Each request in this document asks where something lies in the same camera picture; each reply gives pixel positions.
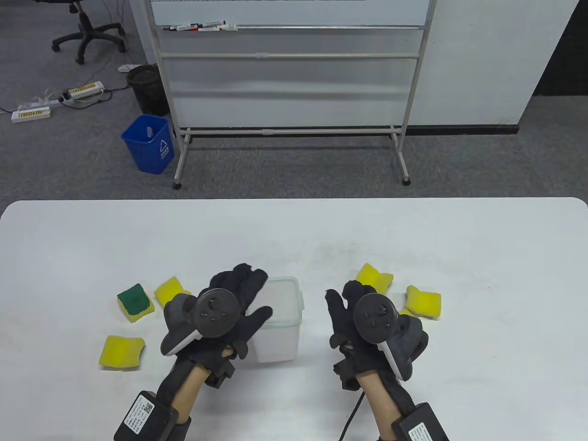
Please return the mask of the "person's left hand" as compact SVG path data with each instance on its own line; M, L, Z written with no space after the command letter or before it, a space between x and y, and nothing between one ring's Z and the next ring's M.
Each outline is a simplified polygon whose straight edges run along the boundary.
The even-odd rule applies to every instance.
M273 315L270 306L262 306L246 315L246 311L267 282L268 275L262 269L253 270L241 263L231 271L222 271L210 280L200 295L212 288L224 288L232 292L240 305L241 317L232 330L214 339L203 338L187 345L179 352L179 359L188 359L211 372L227 365L229 359L245 359L249 352L248 342Z

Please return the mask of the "person's right hand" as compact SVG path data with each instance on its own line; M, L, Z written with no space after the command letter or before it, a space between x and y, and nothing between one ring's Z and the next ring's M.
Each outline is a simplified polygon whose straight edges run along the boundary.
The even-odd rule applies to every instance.
M329 344L344 355L344 359L334 365L334 372L339 376L344 390L359 390L361 386L357 377L371 371L376 372L386 391L391 392L397 386L383 352L364 340L354 323L353 313L357 302L366 294L375 292L372 286L348 281L342 295L332 288L325 294L333 326Z

